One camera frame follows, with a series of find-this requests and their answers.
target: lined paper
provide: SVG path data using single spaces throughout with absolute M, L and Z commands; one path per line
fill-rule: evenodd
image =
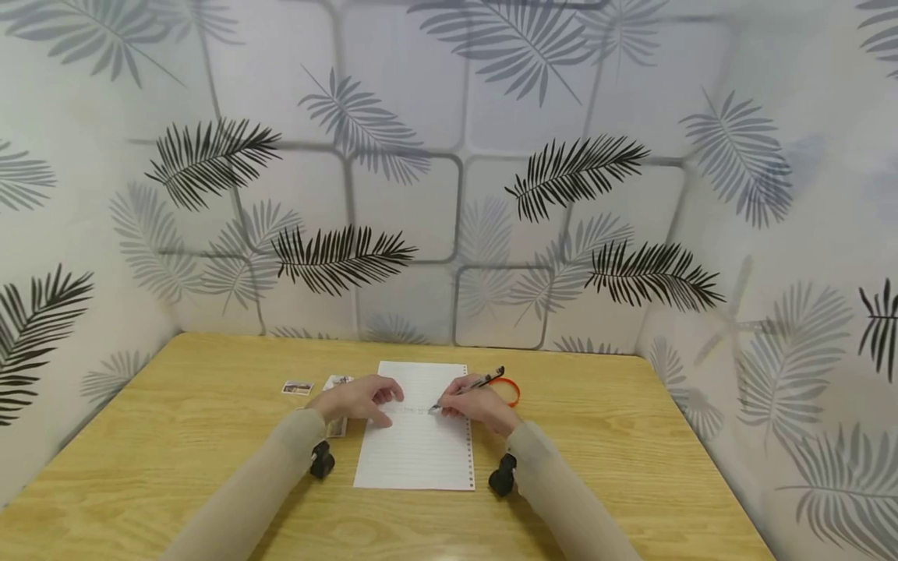
M 394 378 L 405 400 L 381 405 L 391 427 L 368 422 L 354 486 L 473 491 L 471 421 L 428 412 L 454 378 L 468 373 L 467 366 L 382 361 L 377 373 Z

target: patterned wall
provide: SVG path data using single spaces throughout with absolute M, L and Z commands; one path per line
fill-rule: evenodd
M 779 558 L 898 559 L 897 13 L 0 2 L 0 498 L 178 330 L 636 353 Z

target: beige sleeve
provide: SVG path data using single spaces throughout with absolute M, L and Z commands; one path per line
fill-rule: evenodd
M 549 526 L 568 561 L 639 561 L 626 534 L 539 426 L 520 424 L 507 444 L 517 459 L 518 492 Z
M 299 409 L 288 415 L 194 514 L 160 561 L 246 561 L 322 440 L 321 413 Z

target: black clip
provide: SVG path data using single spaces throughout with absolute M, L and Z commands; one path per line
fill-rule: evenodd
M 334 469 L 334 464 L 337 463 L 330 453 L 330 444 L 328 444 L 328 441 L 322 440 L 319 442 L 318 445 L 312 449 L 312 455 L 315 459 L 312 460 L 312 467 L 309 468 L 309 473 L 318 479 L 326 478 L 330 471 Z
M 489 476 L 489 488 L 496 492 L 500 497 L 508 496 L 512 488 L 515 486 L 515 473 L 513 469 L 517 467 L 517 459 L 511 454 L 502 456 L 499 461 L 499 468 Z

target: orange band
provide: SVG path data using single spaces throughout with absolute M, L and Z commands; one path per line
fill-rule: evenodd
M 490 381 L 490 383 L 505 383 L 515 389 L 515 400 L 508 404 L 509 407 L 514 407 L 517 405 L 517 402 L 521 400 L 521 389 L 517 387 L 517 384 L 513 380 L 509 380 L 508 378 L 496 378 L 495 380 Z

